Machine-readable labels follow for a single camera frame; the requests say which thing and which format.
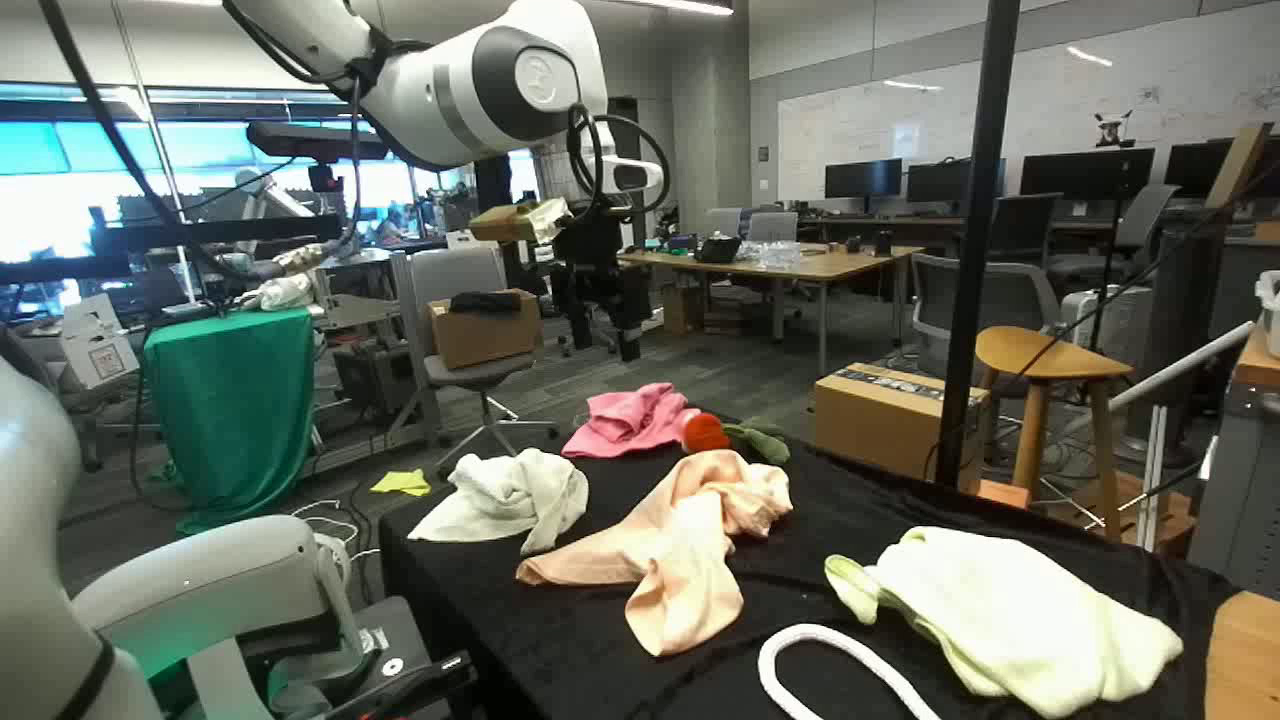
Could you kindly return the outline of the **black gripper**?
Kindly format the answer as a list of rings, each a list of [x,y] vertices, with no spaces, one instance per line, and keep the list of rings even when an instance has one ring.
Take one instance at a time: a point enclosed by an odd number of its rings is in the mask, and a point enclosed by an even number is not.
[[[569,216],[551,240],[551,295],[569,315],[573,342],[593,342],[593,312],[617,328],[621,358],[640,358],[640,322],[651,315],[649,274],[621,262],[621,219],[612,211]]]

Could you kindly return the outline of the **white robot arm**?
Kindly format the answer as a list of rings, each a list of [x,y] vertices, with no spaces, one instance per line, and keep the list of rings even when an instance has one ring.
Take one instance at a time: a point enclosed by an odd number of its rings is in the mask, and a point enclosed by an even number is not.
[[[297,81],[323,83],[416,168],[458,168],[529,146],[554,229],[551,292],[573,342],[593,312],[621,358],[640,357],[649,283],[621,262],[621,224],[668,194],[662,144],[609,107],[605,52],[581,0],[513,0],[436,42],[390,41],[351,0],[225,0],[225,10]]]

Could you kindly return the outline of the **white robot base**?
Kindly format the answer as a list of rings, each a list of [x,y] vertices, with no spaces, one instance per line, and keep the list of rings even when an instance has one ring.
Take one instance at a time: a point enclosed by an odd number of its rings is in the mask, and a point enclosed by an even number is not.
[[[0,364],[5,720],[456,720],[468,650],[436,661],[401,595],[355,613],[299,515],[234,521],[63,588],[79,445],[60,399]]]

